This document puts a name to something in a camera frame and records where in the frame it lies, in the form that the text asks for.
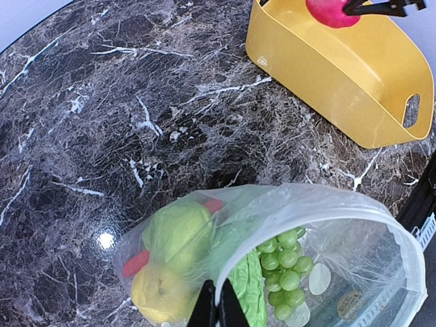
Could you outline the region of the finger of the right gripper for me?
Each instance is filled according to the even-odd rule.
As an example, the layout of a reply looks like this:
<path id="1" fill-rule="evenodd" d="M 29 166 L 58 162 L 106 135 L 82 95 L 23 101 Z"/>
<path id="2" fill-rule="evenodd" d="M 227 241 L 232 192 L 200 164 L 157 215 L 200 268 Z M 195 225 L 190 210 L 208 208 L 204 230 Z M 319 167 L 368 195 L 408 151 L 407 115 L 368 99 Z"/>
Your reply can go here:
<path id="1" fill-rule="evenodd" d="M 371 3 L 365 5 L 364 0 L 351 0 L 348 1 L 344 7 L 343 12 L 347 16 L 363 16 L 363 15 L 383 15 L 393 17 L 406 17 L 407 13 L 405 7 L 408 5 L 416 6 L 417 10 L 426 8 L 424 0 L 389 0 L 382 3 Z"/>

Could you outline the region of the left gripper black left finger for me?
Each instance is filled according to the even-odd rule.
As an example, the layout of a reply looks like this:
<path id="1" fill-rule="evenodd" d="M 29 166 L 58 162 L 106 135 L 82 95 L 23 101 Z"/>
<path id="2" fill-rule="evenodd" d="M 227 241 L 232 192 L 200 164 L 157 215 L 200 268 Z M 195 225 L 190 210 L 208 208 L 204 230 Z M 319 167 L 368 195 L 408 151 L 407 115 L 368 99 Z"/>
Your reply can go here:
<path id="1" fill-rule="evenodd" d="M 212 280 L 206 280 L 200 290 L 187 327 L 215 327 L 216 323 L 215 286 Z"/>

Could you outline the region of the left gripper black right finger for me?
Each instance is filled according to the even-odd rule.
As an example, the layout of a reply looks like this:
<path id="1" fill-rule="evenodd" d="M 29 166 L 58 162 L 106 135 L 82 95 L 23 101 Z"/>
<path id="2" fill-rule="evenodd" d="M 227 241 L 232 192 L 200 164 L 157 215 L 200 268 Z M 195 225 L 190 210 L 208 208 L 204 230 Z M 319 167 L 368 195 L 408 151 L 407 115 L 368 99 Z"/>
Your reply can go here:
<path id="1" fill-rule="evenodd" d="M 219 325 L 221 327 L 249 327 L 249 323 L 237 299 L 232 284 L 225 280 L 220 291 L 218 304 Z"/>

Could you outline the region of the red apple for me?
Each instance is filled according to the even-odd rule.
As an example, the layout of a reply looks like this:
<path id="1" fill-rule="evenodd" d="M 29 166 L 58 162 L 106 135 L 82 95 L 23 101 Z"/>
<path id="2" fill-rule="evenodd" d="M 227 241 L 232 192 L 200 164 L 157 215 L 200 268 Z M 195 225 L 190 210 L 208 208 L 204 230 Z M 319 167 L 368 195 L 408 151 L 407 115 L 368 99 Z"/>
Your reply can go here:
<path id="1" fill-rule="evenodd" d="M 346 0 L 306 0 L 305 5 L 309 13 L 316 21 L 331 27 L 340 29 L 351 27 L 359 20 L 359 16 L 348 16 L 343 8 L 349 1 Z"/>

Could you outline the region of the green bitter cucumber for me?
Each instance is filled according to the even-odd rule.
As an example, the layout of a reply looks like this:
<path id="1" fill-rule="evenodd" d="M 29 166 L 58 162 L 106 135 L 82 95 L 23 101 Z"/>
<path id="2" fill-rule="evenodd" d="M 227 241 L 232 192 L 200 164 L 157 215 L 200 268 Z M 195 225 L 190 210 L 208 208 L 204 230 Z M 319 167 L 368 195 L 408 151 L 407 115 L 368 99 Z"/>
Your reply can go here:
<path id="1" fill-rule="evenodd" d="M 267 306 L 262 267 L 257 251 L 248 253 L 228 275 L 236 297 L 251 327 L 265 327 Z"/>

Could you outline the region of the yellow lemon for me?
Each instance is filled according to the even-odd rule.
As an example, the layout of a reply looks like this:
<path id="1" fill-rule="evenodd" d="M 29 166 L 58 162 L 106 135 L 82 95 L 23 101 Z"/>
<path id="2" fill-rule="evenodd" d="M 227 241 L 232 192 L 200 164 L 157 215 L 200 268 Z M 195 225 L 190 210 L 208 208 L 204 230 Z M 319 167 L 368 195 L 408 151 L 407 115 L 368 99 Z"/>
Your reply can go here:
<path id="1" fill-rule="evenodd" d="M 153 325 L 186 323 L 199 293 L 200 286 L 154 263 L 142 267 L 131 285 L 133 304 Z"/>

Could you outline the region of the green grape bunch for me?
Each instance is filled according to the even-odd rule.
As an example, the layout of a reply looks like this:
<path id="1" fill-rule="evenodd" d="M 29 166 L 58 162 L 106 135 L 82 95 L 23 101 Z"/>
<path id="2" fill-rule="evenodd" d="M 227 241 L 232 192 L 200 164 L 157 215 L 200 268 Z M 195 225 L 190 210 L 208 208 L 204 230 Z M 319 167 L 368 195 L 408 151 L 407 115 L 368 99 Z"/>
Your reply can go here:
<path id="1" fill-rule="evenodd" d="M 314 263 L 301 252 L 300 239 L 305 234 L 306 228 L 297 227 L 256 247 L 268 303 L 279 321 L 290 318 L 306 300 L 301 283 L 312 272 Z"/>

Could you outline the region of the green pear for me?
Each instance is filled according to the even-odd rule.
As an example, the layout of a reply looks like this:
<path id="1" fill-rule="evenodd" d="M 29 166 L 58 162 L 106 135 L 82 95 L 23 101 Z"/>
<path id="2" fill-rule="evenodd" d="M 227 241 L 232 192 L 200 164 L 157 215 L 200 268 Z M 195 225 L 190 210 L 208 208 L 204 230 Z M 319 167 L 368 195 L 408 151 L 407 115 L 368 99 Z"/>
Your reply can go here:
<path id="1" fill-rule="evenodd" d="M 211 213 L 204 205 L 174 202 L 153 214 L 142 242 L 152 261 L 185 274 L 206 256 L 212 233 Z"/>

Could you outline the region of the red carrot with leaves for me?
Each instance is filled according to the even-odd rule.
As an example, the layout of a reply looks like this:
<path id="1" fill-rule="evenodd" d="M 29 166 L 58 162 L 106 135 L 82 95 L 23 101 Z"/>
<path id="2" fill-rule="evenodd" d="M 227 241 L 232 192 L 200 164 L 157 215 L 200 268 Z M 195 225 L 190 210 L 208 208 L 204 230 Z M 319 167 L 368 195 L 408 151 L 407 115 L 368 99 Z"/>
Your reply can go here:
<path id="1" fill-rule="evenodd" d="M 156 264 L 177 276 L 217 281 L 245 256 L 240 247 L 261 220 L 253 199 L 180 198 L 123 235 L 114 263 L 126 280 Z"/>

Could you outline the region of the polka dot zip bag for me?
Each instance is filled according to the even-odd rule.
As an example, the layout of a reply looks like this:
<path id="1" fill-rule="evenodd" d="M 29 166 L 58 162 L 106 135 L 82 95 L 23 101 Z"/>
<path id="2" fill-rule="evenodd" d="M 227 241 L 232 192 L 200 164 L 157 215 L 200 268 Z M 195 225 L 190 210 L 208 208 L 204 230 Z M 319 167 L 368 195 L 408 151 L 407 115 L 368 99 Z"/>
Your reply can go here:
<path id="1" fill-rule="evenodd" d="M 306 300 L 290 318 L 279 321 L 264 286 L 266 326 L 408 326 L 426 299 L 423 250 L 378 201 L 352 191 L 298 183 L 197 190 L 182 198 L 202 196 L 241 197 L 258 203 L 261 225 L 241 245 L 245 256 L 278 234 L 306 228 L 301 252 L 314 263 L 301 283 Z M 114 257 L 114 270 L 131 298 L 134 277 L 122 278 Z M 184 278 L 200 290 L 206 280 L 212 280 Z M 220 326 L 217 307 L 226 279 L 212 280 L 216 326 Z"/>

